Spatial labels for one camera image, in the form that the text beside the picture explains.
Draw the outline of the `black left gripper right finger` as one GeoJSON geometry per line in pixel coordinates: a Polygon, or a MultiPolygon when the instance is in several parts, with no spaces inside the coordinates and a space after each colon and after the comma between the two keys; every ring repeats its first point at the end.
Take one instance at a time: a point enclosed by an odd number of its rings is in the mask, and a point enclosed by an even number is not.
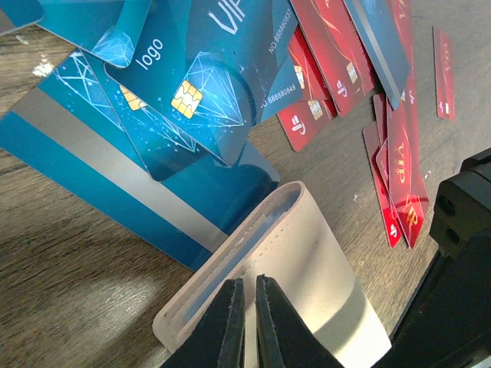
{"type": "Polygon", "coordinates": [[[260,367],[340,367],[316,339],[274,278],[256,278],[256,330],[260,367]]]}

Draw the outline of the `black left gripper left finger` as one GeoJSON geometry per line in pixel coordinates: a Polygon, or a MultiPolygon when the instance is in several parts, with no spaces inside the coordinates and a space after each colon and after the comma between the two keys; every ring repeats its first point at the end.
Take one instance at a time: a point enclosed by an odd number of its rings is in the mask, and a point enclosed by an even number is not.
{"type": "Polygon", "coordinates": [[[243,367],[246,303],[241,278],[227,280],[163,367],[243,367]]]}

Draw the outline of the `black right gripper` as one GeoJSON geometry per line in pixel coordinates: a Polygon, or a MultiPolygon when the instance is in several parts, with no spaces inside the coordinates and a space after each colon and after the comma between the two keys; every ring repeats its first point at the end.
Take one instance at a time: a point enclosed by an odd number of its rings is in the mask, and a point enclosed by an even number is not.
{"type": "Polygon", "coordinates": [[[490,357],[490,151],[441,182],[439,245],[377,367],[474,367],[490,357]]]}

